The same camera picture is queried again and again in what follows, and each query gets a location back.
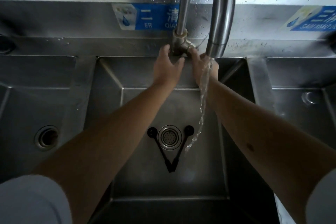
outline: sink basin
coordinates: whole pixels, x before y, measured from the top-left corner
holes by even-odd
[[[52,152],[74,67],[74,57],[0,56],[0,182]]]
[[[154,61],[155,58],[150,57],[98,59],[85,126],[94,124],[150,86]],[[232,71],[237,62],[242,65],[228,78],[228,71]],[[219,77],[226,78],[225,84],[254,101],[246,61],[221,58],[218,63]],[[171,126],[173,130],[169,136],[159,137],[166,145],[181,141],[187,125],[193,126],[195,133],[198,130],[200,91],[191,70],[187,60],[176,89],[150,125],[158,131]],[[161,147],[172,162],[179,147]],[[106,195],[107,200],[110,197],[112,200],[92,222],[278,222],[273,192],[210,109],[206,112],[200,137],[189,152],[182,152],[175,172],[169,173],[154,139],[145,134]]]
[[[336,149],[336,59],[268,58],[275,112]]]

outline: person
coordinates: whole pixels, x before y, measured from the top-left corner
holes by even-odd
[[[209,57],[189,52],[199,85]],[[31,175],[0,185],[3,223],[87,223],[179,81],[184,58],[173,65],[168,53],[169,45],[160,49],[148,89],[61,146]],[[336,222],[333,149],[221,84],[217,63],[207,100],[297,224]]]

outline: faucet spout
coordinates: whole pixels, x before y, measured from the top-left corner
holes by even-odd
[[[236,0],[213,0],[211,26],[206,53],[212,58],[223,56],[229,39]],[[173,31],[172,52],[174,56],[195,47],[187,40],[187,15],[190,0],[180,0],[176,29]]]

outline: drain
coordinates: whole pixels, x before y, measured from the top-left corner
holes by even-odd
[[[165,150],[174,150],[180,146],[182,134],[177,127],[168,125],[160,129],[158,140]]]
[[[35,135],[34,143],[40,150],[50,150],[57,144],[58,129],[48,125],[40,128]]]

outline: blue sign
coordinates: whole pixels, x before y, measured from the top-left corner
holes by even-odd
[[[287,23],[286,27],[291,31],[334,31],[336,30],[336,6],[314,7],[310,12],[302,17],[303,10],[307,11],[309,7],[300,9]]]
[[[139,4],[133,3],[137,10],[135,30],[173,30],[177,24],[179,4]]]

